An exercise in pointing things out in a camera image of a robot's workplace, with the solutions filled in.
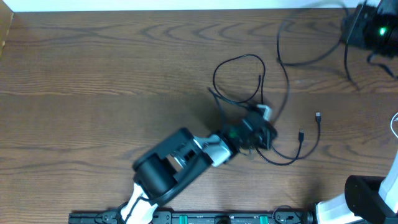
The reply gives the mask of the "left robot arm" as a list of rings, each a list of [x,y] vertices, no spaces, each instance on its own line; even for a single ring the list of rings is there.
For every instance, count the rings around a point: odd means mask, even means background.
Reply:
[[[277,131],[257,112],[202,138],[181,128],[132,165],[134,190],[120,210],[119,223],[150,223],[155,210],[187,188],[209,167],[218,167],[242,149],[271,146]]]

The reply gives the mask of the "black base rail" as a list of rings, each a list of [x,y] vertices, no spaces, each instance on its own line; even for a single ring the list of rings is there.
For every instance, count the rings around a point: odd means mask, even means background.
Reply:
[[[115,209],[94,213],[70,213],[68,224],[118,224],[124,223]],[[265,212],[154,212],[149,224],[317,224],[313,212],[279,208]]]

